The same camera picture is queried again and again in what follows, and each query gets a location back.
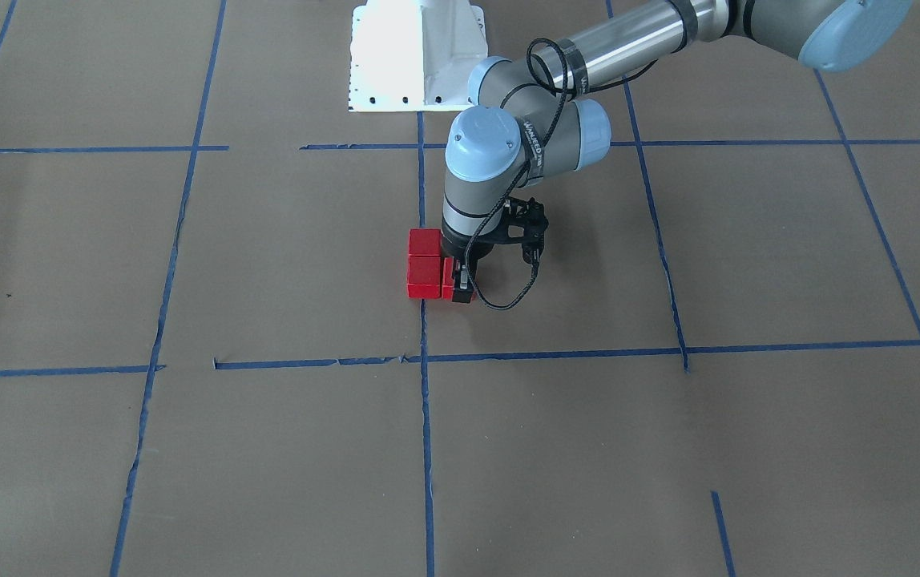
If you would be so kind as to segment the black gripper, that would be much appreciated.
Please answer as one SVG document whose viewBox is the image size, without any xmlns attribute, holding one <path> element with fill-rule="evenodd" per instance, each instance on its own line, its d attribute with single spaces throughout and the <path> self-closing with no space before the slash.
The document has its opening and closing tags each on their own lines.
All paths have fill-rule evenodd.
<svg viewBox="0 0 920 577">
<path fill-rule="evenodd" d="M 452 301 L 469 304 L 475 297 L 475 278 L 478 261 L 492 252 L 496 245 L 496 231 L 482 231 L 471 240 L 470 235 L 456 232 L 452 228 L 441 229 L 441 248 L 446 258 L 453 259 L 453 265 L 444 268 L 446 279 L 452 279 Z"/>
</svg>

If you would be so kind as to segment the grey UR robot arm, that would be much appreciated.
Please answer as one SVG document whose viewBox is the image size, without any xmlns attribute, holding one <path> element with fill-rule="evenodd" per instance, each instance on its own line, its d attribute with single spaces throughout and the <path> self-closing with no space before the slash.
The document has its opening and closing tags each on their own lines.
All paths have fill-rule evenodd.
<svg viewBox="0 0 920 577">
<path fill-rule="evenodd" d="M 489 56 L 467 80 L 470 108 L 450 125 L 441 242 L 442 295 L 482 298 L 478 261 L 521 246 L 538 275 L 548 220 L 514 191 L 607 156 L 611 121 L 596 92 L 644 75 L 696 42 L 742 37 L 817 71 L 864 63 L 898 30 L 910 1 L 649 1 L 566 38 L 536 38 L 519 61 Z"/>
</svg>

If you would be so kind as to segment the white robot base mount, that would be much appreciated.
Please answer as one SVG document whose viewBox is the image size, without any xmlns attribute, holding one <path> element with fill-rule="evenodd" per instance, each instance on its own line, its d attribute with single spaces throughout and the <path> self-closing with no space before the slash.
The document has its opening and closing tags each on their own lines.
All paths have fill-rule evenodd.
<svg viewBox="0 0 920 577">
<path fill-rule="evenodd" d="M 488 58 L 486 16 L 470 1 L 365 1 L 350 19 L 349 112 L 448 112 Z"/>
</svg>

